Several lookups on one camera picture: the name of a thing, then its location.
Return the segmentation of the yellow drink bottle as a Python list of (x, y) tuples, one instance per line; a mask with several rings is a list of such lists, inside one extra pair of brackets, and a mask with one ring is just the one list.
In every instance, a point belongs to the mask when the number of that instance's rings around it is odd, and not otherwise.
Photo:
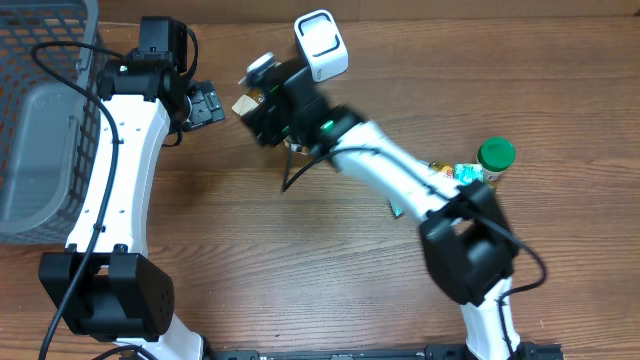
[[(433, 161), (429, 163), (429, 167), (431, 169), (433, 169), (434, 171), (441, 173), (442, 175), (444, 175), (447, 178), (451, 178), (454, 179), (454, 166), (456, 164), (451, 164), (451, 163), (447, 163), (447, 162), (442, 162), (442, 161)], [(484, 173), (484, 180), (481, 181), (483, 183), (485, 183), (487, 186), (489, 186), (493, 191), (496, 190), (496, 185), (492, 184), (486, 177), (485, 177), (485, 173)]]

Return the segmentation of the green lidded cup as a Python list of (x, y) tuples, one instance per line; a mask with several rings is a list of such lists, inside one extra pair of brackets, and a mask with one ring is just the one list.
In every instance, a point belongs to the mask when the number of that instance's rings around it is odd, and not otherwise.
[(483, 170), (484, 180), (495, 182), (516, 160), (516, 148), (506, 138), (487, 139), (476, 153), (477, 162)]

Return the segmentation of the teal tissue pack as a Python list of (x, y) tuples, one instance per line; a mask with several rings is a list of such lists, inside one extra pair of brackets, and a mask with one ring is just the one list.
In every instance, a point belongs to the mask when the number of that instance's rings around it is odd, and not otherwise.
[(458, 163), (454, 166), (454, 178), (463, 185), (469, 185), (474, 181), (483, 181), (483, 168), (478, 163)]

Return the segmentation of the teal wet wipes pack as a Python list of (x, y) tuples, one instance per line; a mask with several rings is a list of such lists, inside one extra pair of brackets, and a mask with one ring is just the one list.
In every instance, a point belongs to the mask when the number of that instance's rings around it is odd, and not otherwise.
[(392, 211), (392, 214), (393, 214), (393, 216), (395, 218), (400, 218), (404, 213), (403, 209), (399, 205), (397, 205), (396, 203), (394, 203), (392, 201), (389, 202), (389, 207), (390, 207), (390, 209)]

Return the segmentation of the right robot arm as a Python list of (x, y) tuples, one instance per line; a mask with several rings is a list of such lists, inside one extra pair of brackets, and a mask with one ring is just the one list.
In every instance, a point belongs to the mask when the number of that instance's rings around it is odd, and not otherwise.
[(477, 359), (515, 359), (520, 337), (509, 292), (518, 248), (492, 190), (447, 178), (394, 143), (372, 120), (331, 106), (300, 60), (255, 62), (245, 85), (264, 99), (242, 115), (262, 146), (308, 148), (397, 203), (417, 225), (427, 270), (463, 312), (466, 347)]

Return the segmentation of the beige brown snack bag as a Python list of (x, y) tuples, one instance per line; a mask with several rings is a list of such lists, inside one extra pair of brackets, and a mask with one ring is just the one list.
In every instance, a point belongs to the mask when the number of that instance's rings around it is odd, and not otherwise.
[[(265, 100), (264, 94), (259, 89), (251, 89), (243, 94), (232, 106), (232, 111), (239, 117), (257, 108)], [(308, 152), (300, 144), (290, 142), (290, 137), (283, 140), (283, 144), (295, 153), (308, 155)]]

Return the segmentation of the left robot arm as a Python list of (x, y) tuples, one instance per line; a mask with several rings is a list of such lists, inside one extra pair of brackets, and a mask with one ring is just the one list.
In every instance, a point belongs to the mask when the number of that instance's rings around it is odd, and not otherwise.
[(141, 20), (139, 43), (108, 53), (86, 93), (102, 128), (80, 215), (61, 252), (41, 257), (38, 276), (55, 323), (111, 344), (126, 359), (208, 359), (206, 338), (176, 315), (171, 278), (150, 261), (147, 215), (166, 137), (221, 121), (212, 83), (194, 73), (198, 43), (167, 16)]

